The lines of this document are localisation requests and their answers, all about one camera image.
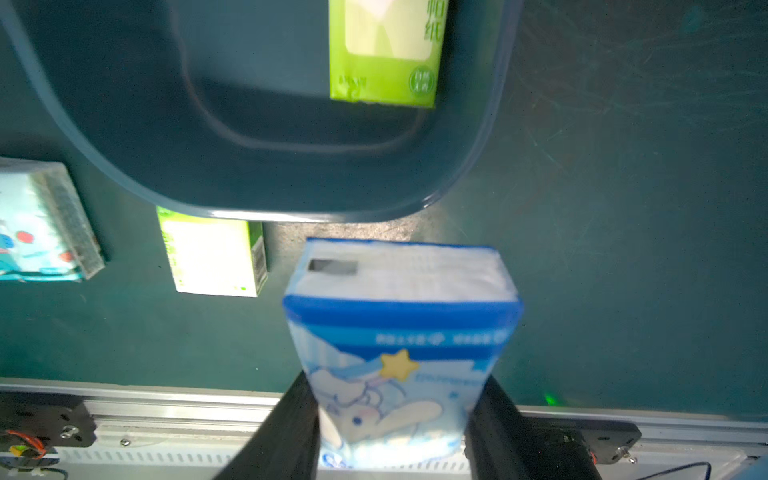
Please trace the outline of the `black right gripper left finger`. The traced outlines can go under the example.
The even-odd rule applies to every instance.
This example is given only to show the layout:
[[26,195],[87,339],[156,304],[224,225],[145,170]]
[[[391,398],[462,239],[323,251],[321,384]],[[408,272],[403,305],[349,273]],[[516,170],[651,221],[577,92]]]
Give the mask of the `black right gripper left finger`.
[[320,450],[318,403],[299,374],[216,480],[314,480]]

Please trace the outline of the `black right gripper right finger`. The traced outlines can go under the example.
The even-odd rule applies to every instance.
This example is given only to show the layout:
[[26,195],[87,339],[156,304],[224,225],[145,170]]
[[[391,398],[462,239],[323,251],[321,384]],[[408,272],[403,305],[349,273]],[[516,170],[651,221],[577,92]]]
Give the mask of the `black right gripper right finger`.
[[600,477],[583,440],[547,424],[534,425],[494,377],[469,417],[465,455],[471,477],[478,480]]

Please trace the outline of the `blue star tissue pack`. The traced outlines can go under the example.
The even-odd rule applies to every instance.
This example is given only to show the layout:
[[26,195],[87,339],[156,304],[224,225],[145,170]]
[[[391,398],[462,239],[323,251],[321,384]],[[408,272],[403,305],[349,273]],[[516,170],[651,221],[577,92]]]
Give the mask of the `blue star tissue pack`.
[[320,463],[456,454],[523,313],[488,246],[311,238],[283,297],[319,408]]

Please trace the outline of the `green white tissue pack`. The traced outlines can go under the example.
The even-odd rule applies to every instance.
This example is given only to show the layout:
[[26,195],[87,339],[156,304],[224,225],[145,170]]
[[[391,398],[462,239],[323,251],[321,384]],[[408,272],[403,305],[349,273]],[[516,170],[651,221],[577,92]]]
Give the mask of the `green white tissue pack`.
[[176,291],[256,298],[268,278],[260,222],[156,209]]

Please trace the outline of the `teal red patterned tissue pack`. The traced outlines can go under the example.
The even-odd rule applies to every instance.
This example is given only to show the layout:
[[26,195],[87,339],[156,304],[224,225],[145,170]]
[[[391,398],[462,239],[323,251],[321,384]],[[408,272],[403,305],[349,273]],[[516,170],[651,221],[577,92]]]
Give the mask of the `teal red patterned tissue pack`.
[[83,281],[105,268],[66,166],[1,159],[1,279]]

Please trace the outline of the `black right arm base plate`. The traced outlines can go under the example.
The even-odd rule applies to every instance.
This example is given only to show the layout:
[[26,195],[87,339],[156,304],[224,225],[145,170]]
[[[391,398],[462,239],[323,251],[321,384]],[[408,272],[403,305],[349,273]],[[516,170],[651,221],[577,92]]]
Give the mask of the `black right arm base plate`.
[[528,417],[534,438],[554,468],[553,479],[601,479],[598,465],[630,458],[641,431],[631,422]]

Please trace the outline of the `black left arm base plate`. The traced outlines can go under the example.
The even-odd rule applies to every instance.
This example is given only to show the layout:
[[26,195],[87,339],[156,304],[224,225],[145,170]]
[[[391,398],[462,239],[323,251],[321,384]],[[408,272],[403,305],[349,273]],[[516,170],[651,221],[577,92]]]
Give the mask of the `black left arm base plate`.
[[53,447],[90,447],[96,440],[96,424],[78,396],[1,393],[1,448],[36,440],[45,450]]

